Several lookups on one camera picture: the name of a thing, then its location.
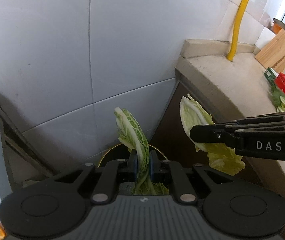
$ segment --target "yellow gas hose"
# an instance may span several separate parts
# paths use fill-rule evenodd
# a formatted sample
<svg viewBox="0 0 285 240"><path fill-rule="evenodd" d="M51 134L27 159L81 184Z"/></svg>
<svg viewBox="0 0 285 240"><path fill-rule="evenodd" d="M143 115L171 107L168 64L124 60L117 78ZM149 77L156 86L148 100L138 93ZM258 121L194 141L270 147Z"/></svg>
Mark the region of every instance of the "yellow gas hose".
<svg viewBox="0 0 285 240"><path fill-rule="evenodd" d="M231 48L230 48L229 54L227 55L227 59L230 61L232 61L234 59L234 56L235 56L236 51L237 51L240 24L241 24L242 18L244 17L244 12L247 8L248 2L249 2L249 0L241 0L238 12L236 14L235 24L234 24L234 32L232 35Z"/></svg>

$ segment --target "silver rivet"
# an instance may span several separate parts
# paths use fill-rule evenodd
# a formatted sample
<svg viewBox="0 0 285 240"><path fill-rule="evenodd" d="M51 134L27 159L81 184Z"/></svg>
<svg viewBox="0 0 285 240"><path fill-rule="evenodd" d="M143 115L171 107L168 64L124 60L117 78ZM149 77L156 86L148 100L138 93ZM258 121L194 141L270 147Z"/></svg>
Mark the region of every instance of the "silver rivet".
<svg viewBox="0 0 285 240"><path fill-rule="evenodd" d="M93 195L92 199L96 202L103 202L108 199L108 196L103 193L98 193L98 194Z"/></svg>
<svg viewBox="0 0 285 240"><path fill-rule="evenodd" d="M196 196L193 194L182 194L180 196L180 200L184 202L192 202L192 201L195 201L195 199L196 199Z"/></svg>

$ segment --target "gold rim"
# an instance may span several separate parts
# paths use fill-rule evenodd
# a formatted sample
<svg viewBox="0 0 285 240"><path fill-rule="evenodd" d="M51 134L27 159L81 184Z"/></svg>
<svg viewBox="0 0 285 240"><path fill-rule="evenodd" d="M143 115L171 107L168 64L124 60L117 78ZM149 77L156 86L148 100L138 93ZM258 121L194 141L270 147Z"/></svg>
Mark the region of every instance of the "gold rim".
<svg viewBox="0 0 285 240"><path fill-rule="evenodd" d="M103 159L105 158L105 156L106 156L112 149L118 147L119 145L122 145L122 143L119 143L119 144L113 146L112 148L110 148L110 149L104 154L104 156L100 159L100 161L99 161L99 163L98 163L98 167L100 167L100 164L102 163L102 161L103 161ZM151 144L149 144L149 146L153 147L155 150L157 150L158 152L160 152L160 154L165 158L165 160L168 160L167 157L166 157L166 155L164 155L161 150L159 150L158 148L156 148L155 146L153 146L153 145L151 145Z"/></svg>

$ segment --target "lettuce leaf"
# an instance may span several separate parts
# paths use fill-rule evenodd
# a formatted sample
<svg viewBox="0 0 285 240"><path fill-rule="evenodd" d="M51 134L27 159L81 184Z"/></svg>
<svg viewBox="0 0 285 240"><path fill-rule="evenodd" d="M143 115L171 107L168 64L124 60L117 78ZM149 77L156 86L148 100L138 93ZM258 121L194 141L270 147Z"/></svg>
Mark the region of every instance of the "lettuce leaf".
<svg viewBox="0 0 285 240"><path fill-rule="evenodd" d="M119 141L137 151L138 174L134 195L168 195L169 190L163 183L153 183L149 175L149 144L136 119L126 109L115 108Z"/></svg>
<svg viewBox="0 0 285 240"><path fill-rule="evenodd" d="M180 102L180 118L185 133L195 144L196 151L207 152L210 167L227 173L236 175L245 168L245 163L241 160L242 156L235 154L235 150L226 146L224 143L196 143L190 138L190 130L195 125L215 124L212 117L201 105L190 95L189 99L182 97Z"/></svg>

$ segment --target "ribbed gray panel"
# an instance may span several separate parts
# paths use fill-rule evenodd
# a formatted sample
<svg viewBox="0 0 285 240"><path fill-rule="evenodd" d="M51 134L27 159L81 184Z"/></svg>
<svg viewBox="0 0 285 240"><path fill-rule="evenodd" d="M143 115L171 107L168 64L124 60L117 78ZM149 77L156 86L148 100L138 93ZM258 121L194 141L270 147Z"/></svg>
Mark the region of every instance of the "ribbed gray panel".
<svg viewBox="0 0 285 240"><path fill-rule="evenodd" d="M171 196L118 196L95 206L77 229L55 240L231 240L211 228L193 206ZM281 240L274 236L268 240ZM17 240L9 236L7 240Z"/></svg>

